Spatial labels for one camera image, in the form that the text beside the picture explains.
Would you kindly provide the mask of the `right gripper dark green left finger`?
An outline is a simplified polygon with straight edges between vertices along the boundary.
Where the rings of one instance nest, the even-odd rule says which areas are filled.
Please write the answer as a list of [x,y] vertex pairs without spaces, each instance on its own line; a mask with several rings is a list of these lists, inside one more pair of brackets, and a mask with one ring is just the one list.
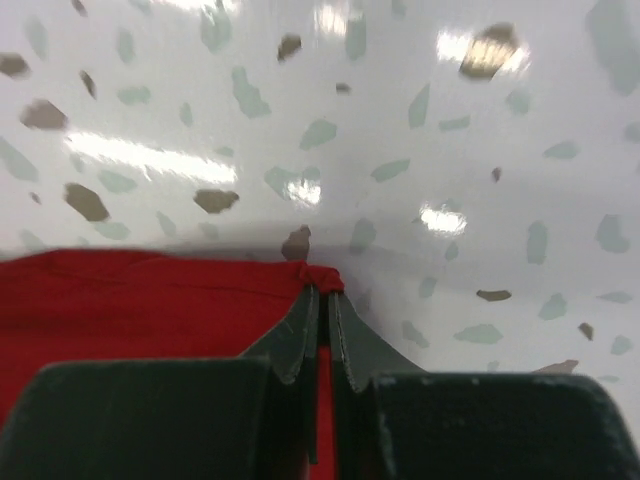
[[233,358],[41,369],[1,433],[5,479],[304,479],[317,459],[320,295]]

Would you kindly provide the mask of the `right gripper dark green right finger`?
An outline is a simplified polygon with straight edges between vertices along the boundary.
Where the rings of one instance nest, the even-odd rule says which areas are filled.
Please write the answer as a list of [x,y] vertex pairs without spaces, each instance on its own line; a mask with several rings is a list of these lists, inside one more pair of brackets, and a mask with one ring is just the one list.
[[635,479],[639,456],[595,381],[556,373],[433,373],[343,294],[327,300],[340,479]]

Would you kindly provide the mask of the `dark red t-shirt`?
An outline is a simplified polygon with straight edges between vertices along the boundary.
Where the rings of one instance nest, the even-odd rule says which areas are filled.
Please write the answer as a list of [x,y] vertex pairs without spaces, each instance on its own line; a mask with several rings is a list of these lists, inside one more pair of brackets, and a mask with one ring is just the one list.
[[[1,265],[1,433],[22,392],[57,363],[233,358],[304,289],[344,285],[329,267],[188,259],[134,250],[57,250]],[[330,355],[318,342],[317,459],[336,477]]]

